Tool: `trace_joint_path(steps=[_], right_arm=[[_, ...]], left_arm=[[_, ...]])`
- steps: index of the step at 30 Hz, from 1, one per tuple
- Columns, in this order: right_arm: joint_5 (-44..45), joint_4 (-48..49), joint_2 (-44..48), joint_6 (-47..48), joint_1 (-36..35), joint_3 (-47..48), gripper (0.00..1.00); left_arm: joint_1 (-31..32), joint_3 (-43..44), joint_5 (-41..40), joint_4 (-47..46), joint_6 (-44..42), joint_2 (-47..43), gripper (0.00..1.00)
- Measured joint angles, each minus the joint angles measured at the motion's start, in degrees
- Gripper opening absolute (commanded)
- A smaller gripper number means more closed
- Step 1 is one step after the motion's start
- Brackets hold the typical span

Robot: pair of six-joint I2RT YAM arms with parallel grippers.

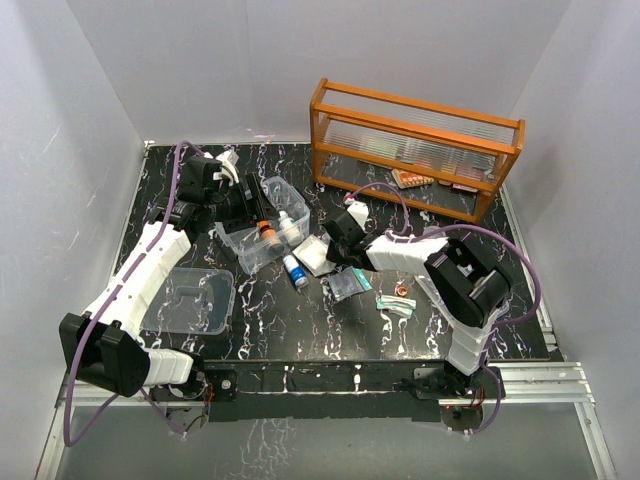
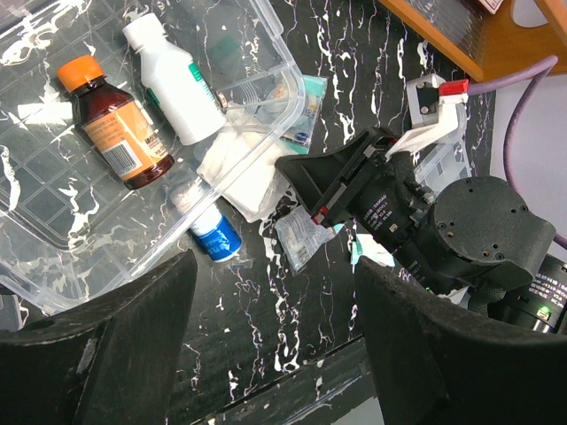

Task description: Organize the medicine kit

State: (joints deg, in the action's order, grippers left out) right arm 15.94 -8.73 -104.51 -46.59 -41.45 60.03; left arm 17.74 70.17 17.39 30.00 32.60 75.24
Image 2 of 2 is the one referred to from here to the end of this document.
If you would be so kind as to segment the white medicine bottle green label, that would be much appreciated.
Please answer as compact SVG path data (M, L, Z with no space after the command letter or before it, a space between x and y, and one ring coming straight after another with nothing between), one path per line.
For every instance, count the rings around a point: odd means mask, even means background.
M122 29L141 59L141 82L184 145L217 134L226 117L192 55L167 39L153 13Z

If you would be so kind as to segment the teal bandage packet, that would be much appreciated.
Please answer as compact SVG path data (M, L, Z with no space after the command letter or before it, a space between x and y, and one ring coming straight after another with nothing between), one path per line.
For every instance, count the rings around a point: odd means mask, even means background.
M328 79L304 75L303 82L306 89L306 100L302 113L282 136L282 139L298 154L308 154L309 152L315 124L326 94Z

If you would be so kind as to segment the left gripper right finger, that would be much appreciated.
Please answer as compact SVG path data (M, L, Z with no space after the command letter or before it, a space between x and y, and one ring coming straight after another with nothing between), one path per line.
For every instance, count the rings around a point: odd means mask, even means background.
M564 424L566 326L470 312L361 258L355 303L386 424Z

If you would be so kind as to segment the white gauze pad packet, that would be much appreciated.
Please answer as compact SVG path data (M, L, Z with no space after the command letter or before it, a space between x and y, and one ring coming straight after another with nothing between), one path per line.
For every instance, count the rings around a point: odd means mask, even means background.
M238 172L223 197L246 221L266 220L288 187L276 171L276 160L293 150L279 138L258 131L260 122L242 109L229 109L226 117L227 125L218 135L197 144L197 173L213 186L225 174Z

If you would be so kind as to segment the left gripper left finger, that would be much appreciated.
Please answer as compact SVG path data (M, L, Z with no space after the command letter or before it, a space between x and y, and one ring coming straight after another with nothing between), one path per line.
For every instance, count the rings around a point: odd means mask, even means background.
M192 251L1 333L3 424L163 424L196 287Z

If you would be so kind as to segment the clear plastic medicine box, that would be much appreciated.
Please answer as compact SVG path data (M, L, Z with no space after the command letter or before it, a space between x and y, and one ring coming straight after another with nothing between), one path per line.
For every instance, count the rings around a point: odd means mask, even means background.
M2 2L2 285L59 313L218 198L267 218L306 99L269 1Z

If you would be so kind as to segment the brown bottle orange cap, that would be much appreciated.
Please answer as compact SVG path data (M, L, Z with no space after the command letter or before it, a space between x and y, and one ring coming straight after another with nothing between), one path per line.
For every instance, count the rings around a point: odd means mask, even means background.
M136 100L109 83L91 55L64 64L57 77L74 97L81 130L128 189L141 189L173 167L174 158Z

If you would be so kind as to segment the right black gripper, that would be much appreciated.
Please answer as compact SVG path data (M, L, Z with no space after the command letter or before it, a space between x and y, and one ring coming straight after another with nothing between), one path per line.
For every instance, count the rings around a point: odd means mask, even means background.
M330 228L355 218L436 294L484 283L508 291L531 282L555 227L494 176L453 182L431 205L405 205L385 159L397 139L385 127L368 127L330 153L281 157L276 170L315 224Z

